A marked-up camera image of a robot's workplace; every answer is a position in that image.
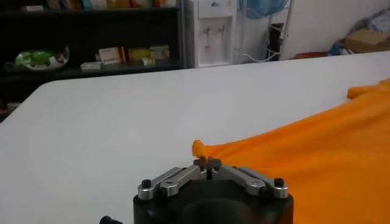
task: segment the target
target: orange cloth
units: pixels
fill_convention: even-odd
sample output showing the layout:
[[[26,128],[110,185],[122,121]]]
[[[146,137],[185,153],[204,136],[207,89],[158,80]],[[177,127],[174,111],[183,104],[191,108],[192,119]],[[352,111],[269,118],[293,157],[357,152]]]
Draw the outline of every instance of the orange cloth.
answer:
[[[193,155],[282,177],[294,223],[390,223],[390,79],[350,88],[351,102],[268,133]]]

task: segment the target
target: white tabletop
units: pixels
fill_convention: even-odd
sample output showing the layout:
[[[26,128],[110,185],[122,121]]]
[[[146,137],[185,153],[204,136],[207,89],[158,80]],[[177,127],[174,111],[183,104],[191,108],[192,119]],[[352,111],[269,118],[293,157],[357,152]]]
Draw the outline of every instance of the white tabletop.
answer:
[[[390,52],[65,80],[0,124],[0,222],[133,222],[144,178],[189,166],[191,144],[257,135],[390,77]]]

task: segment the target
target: black knob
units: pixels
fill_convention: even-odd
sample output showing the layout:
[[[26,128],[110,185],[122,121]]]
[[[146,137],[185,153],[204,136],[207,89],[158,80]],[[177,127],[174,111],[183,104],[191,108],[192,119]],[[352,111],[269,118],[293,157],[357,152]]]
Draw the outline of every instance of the black knob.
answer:
[[[275,178],[274,179],[274,185],[275,187],[284,187],[285,186],[285,181],[281,178]]]
[[[142,188],[150,188],[152,186],[152,181],[149,179],[142,181]]]
[[[123,223],[111,219],[110,216],[105,216],[102,219],[100,219],[99,224],[123,224]]]

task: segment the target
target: white wall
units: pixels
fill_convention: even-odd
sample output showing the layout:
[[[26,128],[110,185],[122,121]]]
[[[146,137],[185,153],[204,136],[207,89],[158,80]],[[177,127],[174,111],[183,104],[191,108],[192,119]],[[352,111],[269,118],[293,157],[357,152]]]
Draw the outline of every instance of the white wall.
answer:
[[[360,19],[390,6],[390,0],[295,0],[283,58],[327,51]]]
[[[390,0],[294,0],[288,37],[282,58],[301,52],[327,51],[345,37],[360,19],[390,6]],[[274,22],[284,22],[284,10]],[[237,18],[236,48],[239,46],[240,14]],[[268,19],[246,20],[244,53],[261,59],[262,41]]]

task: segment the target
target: black shelf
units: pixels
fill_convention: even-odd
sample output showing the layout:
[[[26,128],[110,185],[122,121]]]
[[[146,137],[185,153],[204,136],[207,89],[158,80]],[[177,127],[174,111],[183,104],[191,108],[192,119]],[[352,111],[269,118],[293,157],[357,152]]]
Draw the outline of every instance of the black shelf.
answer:
[[[182,18],[180,7],[149,7],[107,10],[45,10],[22,12],[17,0],[0,0],[0,66],[15,61],[22,51],[51,49],[62,52],[69,47],[64,68],[46,72],[17,72],[0,68],[0,98],[22,102],[40,85],[54,80],[80,79],[108,75],[136,74],[183,68]],[[155,66],[107,66],[98,71],[82,71],[80,65],[96,61],[99,49],[123,47],[127,61],[129,49],[168,45],[170,60]]]
[[[0,85],[9,85],[20,82],[51,82],[63,79],[80,79],[89,77],[101,77],[109,75],[124,75],[145,72],[157,72],[180,69],[178,60],[156,61],[156,65],[108,65],[100,70],[82,71],[80,68],[65,67],[52,72],[24,72],[17,74],[0,75]]]
[[[34,18],[34,17],[50,17],[50,16],[77,16],[77,15],[128,15],[138,13],[171,13],[178,12],[178,7],[149,7],[149,8],[129,8],[129,9],[105,9],[105,10],[45,10],[38,12],[0,12],[0,18],[15,19],[15,18]]]

